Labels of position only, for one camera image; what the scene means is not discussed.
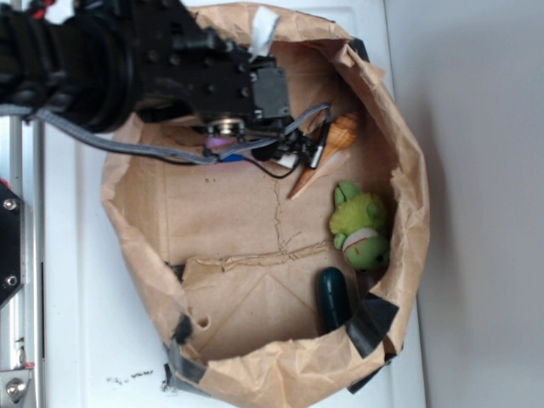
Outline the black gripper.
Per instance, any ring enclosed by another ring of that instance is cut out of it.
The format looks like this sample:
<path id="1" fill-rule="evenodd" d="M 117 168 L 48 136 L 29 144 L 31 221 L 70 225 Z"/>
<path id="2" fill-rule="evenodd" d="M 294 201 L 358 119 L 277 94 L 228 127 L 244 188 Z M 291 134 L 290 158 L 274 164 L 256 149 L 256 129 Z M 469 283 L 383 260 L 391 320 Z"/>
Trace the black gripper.
<path id="1" fill-rule="evenodd" d="M 140 94 L 133 108 L 145 122 L 192 116 L 209 135 L 241 142 L 270 139 L 266 159 L 293 153 L 315 168 L 323 140 L 300 134 L 284 69 L 270 54 L 280 16 L 259 6 L 249 47 L 200 27 L 179 1 L 133 2 L 133 61 Z"/>

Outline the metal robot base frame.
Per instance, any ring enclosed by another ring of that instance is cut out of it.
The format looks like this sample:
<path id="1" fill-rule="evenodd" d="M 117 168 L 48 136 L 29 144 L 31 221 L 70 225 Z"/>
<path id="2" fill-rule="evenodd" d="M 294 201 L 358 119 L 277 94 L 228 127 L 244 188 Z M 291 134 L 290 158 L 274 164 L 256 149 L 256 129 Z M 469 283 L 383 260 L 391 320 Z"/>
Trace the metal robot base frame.
<path id="1" fill-rule="evenodd" d="M 1 120 L 1 405 L 43 407 L 43 125 Z"/>

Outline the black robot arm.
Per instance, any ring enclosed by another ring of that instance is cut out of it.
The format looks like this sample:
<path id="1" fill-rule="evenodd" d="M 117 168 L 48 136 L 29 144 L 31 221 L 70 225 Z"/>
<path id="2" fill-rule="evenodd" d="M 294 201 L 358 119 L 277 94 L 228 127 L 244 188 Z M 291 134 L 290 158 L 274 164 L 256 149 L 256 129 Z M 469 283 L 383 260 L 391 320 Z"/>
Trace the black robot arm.
<path id="1" fill-rule="evenodd" d="M 292 154 L 316 168 L 327 136 L 311 139 L 290 109 L 286 72 L 266 48 L 201 27 L 179 1 L 77 1 L 62 23 L 47 1 L 1 6 L 1 112 L 39 119 L 94 148 L 177 165 L 212 165 L 250 151 Z M 185 118 L 234 145 L 201 154 L 105 139 L 131 116 Z"/>

